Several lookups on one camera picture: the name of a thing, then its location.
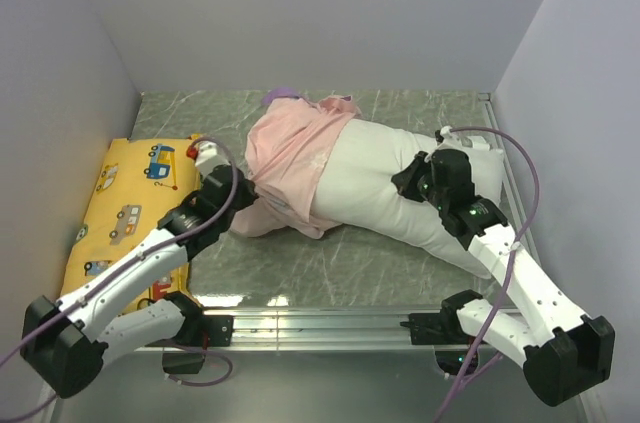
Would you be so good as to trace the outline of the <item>white pillow insert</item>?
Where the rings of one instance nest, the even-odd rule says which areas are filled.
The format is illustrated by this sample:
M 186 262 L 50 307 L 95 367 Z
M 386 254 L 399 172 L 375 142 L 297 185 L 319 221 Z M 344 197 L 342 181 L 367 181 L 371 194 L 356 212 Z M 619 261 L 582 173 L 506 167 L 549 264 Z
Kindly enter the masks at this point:
M 489 270 L 446 232 L 437 210 L 401 197 L 391 181 L 418 152 L 437 147 L 427 135 L 351 120 L 328 156 L 310 214 L 382 234 L 489 279 Z

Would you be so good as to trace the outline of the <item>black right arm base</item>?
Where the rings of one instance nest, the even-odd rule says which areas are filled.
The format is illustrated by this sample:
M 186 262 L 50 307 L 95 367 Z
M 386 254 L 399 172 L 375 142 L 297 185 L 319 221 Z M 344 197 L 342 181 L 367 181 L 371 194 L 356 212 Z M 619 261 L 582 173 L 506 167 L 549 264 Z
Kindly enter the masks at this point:
M 410 313 L 399 325 L 409 332 L 413 346 L 436 347 L 436 365 L 445 375 L 461 373 L 476 336 L 462 330 L 455 309 L 442 307 L 437 313 Z

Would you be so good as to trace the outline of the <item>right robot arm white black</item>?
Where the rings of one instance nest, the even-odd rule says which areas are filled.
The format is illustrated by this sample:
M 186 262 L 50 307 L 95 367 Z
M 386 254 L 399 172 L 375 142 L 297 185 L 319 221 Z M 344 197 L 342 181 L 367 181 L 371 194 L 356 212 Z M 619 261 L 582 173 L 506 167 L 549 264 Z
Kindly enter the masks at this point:
M 529 388 L 551 407 L 609 379 L 613 326 L 566 297 L 517 241 L 503 212 L 477 194 L 466 153 L 419 152 L 391 181 L 401 197 L 436 209 L 446 232 L 489 270 L 520 313 L 510 316 L 465 290 L 443 300 L 436 316 L 409 315 L 403 325 L 413 344 L 479 337 L 521 367 Z

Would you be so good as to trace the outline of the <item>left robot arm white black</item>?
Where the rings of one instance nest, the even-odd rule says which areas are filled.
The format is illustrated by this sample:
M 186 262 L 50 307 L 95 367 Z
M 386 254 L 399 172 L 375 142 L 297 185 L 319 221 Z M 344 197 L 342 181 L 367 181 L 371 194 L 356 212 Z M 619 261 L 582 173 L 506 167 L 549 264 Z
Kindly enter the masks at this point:
M 140 347 L 161 341 L 200 345 L 203 311 L 179 291 L 131 313 L 125 308 L 216 243 L 235 214 L 256 198 L 254 183 L 240 170 L 215 167 L 201 188 L 170 209 L 124 258 L 56 301 L 41 296 L 27 307 L 23 360 L 66 399 L 83 391 L 104 367 Z

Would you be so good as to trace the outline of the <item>pink pillowcase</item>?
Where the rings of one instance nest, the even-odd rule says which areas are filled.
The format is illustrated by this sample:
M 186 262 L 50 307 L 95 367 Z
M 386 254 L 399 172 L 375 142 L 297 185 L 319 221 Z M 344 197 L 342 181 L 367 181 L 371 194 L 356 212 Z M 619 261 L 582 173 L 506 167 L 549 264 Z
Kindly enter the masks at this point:
M 263 104 L 245 149 L 257 199 L 236 213 L 231 231 L 255 238 L 290 227 L 319 239 L 337 224 L 311 214 L 315 191 L 340 133 L 360 109 L 351 96 L 314 102 L 283 87 L 267 93 Z

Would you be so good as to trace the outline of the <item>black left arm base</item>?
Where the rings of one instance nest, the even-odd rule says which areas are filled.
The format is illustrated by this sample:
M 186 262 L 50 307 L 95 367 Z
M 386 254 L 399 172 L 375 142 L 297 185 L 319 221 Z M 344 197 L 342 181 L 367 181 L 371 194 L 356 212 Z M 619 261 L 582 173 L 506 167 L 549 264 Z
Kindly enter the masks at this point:
M 160 342 L 162 348 L 176 350 L 176 353 L 162 353 L 162 369 L 166 377 L 175 383 L 191 387 L 213 386 L 227 380 L 233 373 L 234 365 L 219 348 L 230 346 L 233 329 L 234 317 L 231 315 L 204 315 L 198 321 L 186 322 L 186 328 L 181 329 L 176 337 Z M 182 376 L 197 375 L 204 368 L 208 357 L 226 365 L 221 376 L 209 382 L 182 379 Z

